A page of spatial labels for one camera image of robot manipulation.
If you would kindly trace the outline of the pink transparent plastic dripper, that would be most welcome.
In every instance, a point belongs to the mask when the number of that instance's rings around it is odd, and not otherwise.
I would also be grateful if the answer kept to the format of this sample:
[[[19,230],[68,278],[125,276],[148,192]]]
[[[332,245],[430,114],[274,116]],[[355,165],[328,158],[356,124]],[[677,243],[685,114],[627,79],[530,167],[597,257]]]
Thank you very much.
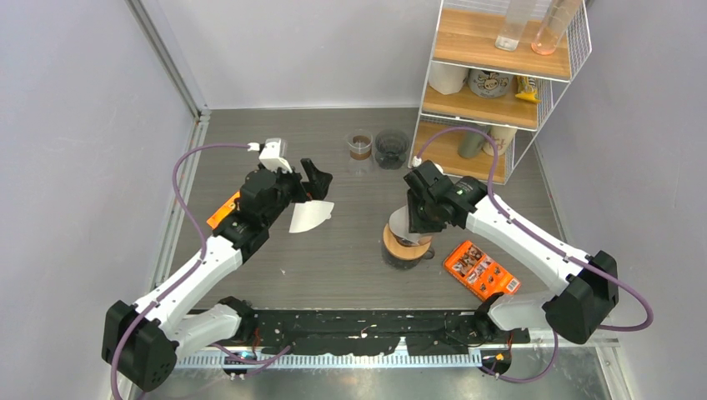
[[[433,240],[431,234],[410,232],[409,224],[405,221],[389,221],[389,229],[395,240],[406,247],[425,246]]]

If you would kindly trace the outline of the smoky grey plastic dripper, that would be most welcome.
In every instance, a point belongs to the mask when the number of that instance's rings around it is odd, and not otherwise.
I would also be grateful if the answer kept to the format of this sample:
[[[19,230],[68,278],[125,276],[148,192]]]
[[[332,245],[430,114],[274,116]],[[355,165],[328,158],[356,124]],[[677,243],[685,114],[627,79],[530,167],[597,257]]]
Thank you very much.
[[[398,129],[384,129],[374,141],[375,161],[383,170],[400,169],[409,150],[409,136]]]

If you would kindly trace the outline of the white paper coffee filter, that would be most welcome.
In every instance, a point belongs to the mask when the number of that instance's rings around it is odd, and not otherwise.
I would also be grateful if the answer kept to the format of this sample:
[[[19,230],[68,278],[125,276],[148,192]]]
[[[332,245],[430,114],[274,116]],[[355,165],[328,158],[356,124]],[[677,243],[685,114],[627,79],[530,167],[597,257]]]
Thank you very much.
[[[420,245],[423,236],[409,230],[409,209],[407,206],[402,206],[390,215],[388,226],[391,233],[403,243]]]

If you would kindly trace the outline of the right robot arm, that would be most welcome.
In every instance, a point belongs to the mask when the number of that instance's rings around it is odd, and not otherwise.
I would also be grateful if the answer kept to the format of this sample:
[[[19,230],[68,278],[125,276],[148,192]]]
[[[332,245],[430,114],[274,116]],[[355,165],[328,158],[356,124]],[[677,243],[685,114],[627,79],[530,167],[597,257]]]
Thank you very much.
[[[618,303],[617,262],[558,240],[509,207],[474,177],[453,181],[430,161],[404,176],[408,234],[429,235],[455,226],[486,238],[522,263],[547,287],[523,295],[492,291],[479,307],[477,334],[497,342],[508,331],[550,328],[585,344]]]

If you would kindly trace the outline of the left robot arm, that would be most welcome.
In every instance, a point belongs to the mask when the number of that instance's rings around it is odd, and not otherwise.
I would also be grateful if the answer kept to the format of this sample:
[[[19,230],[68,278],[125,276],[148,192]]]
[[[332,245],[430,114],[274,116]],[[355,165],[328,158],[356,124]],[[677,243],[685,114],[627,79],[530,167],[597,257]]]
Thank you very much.
[[[309,158],[301,164],[303,171],[297,172],[281,163],[270,168],[260,162],[189,261],[138,300],[118,300],[107,310],[101,357],[111,367],[115,398],[120,397],[119,378],[149,393],[165,383],[178,361],[197,350],[227,338],[237,345],[254,338],[256,324],[235,299],[197,317],[188,312],[267,242],[269,229],[289,206],[298,214],[324,209],[316,225],[327,219],[333,209],[326,199],[333,175]]]

